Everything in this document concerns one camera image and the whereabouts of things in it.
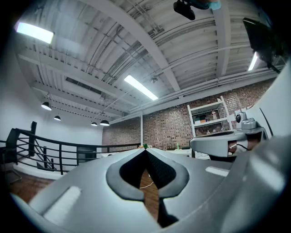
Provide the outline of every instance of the black pendant lamp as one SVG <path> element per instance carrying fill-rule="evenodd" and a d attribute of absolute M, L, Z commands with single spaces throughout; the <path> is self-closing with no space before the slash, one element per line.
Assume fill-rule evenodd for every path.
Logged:
<path fill-rule="evenodd" d="M 51 111 L 51 106 L 49 102 L 43 102 L 41 105 L 44 109 Z"/>
<path fill-rule="evenodd" d="M 108 122 L 107 120 L 103 120 L 103 121 L 101 121 L 100 124 L 101 124 L 102 126 L 109 126 L 109 125 L 110 125 L 109 122 Z"/>
<path fill-rule="evenodd" d="M 60 117 L 59 116 L 55 116 L 54 119 L 57 120 L 57 121 L 60 121 Z"/>

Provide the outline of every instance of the metal railing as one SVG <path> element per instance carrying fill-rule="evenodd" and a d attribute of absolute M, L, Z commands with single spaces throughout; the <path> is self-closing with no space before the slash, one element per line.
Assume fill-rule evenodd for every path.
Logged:
<path fill-rule="evenodd" d="M 18 156 L 24 157 L 24 158 L 29 158 L 29 159 L 37 161 L 37 162 L 41 162 L 41 163 L 44 164 L 44 170 L 47 170 L 47 171 L 58 171 L 58 172 L 61 173 L 61 175 L 63 175 L 64 172 L 69 172 L 69 170 L 64 170 L 63 166 L 78 166 L 79 165 L 79 160 L 86 161 L 86 160 L 98 159 L 98 158 L 78 158 L 78 154 L 85 153 L 85 154 L 95 154 L 96 155 L 96 154 L 104 153 L 104 152 L 79 151 L 77 149 L 78 147 L 81 147 L 81 148 L 86 148 L 86 147 L 87 148 L 107 148 L 107 153 L 110 153 L 110 148 L 115 148 L 115 147 L 136 147 L 136 148 L 138 148 L 139 145 L 140 145 L 140 143 L 123 144 L 123 145 L 86 145 L 86 144 L 76 144 L 76 143 L 60 142 L 60 141 L 51 140 L 51 139 L 48 139 L 48 138 L 44 138 L 44 137 L 40 137 L 40 136 L 34 135 L 34 134 L 32 134 L 32 133 L 30 133 L 28 131 L 21 130 L 21 129 L 15 129 L 15 130 L 19 133 L 19 135 L 28 136 L 26 138 L 23 138 L 23 137 L 18 137 L 17 138 L 17 141 L 24 142 L 23 144 L 18 144 L 16 146 L 17 148 L 21 149 L 21 151 L 18 151 L 18 152 L 17 152 L 17 149 L 16 149 L 16 154 Z M 36 142 L 36 144 L 24 141 L 24 139 L 29 139 L 31 137 L 34 138 L 33 142 Z M 48 142 L 48 143 L 53 143 L 55 145 L 58 145 L 57 146 L 58 149 L 53 149 L 53 148 L 48 148 L 48 147 L 45 147 L 45 146 L 40 146 L 40 144 L 38 143 L 37 140 L 38 141 L 43 141 L 43 142 Z M 25 145 L 28 145 L 29 149 L 23 148 L 23 146 L 25 146 Z M 76 151 L 62 150 L 62 146 L 76 147 Z M 47 151 L 58 152 L 58 156 L 49 155 L 47 153 Z M 62 156 L 63 152 L 65 152 L 65 153 L 75 153 L 76 157 L 63 157 Z M 38 156 L 38 158 L 40 158 L 40 160 L 34 158 L 35 154 Z M 53 158 L 59 159 L 59 163 L 54 162 Z M 63 159 L 76 160 L 76 164 L 64 164 L 63 163 Z M 38 166 L 34 166 L 34 165 L 31 165 L 31 164 L 25 163 L 25 162 L 23 162 L 21 160 L 18 160 L 17 162 L 23 163 L 23 164 L 31 166 L 31 167 L 39 168 Z"/>

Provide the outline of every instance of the ceiling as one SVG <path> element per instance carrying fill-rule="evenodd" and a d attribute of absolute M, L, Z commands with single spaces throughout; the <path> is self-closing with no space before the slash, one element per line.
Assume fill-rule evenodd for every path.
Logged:
<path fill-rule="evenodd" d="M 242 19 L 265 22 L 251 1 L 221 0 L 214 12 L 192 8 L 194 21 L 174 12 L 174 1 L 39 1 L 20 21 L 54 32 L 52 43 L 16 38 L 32 90 L 55 108 L 112 121 L 234 81 L 276 77 L 264 62 L 247 72 L 253 51 Z M 132 88 L 128 75 L 159 99 Z"/>

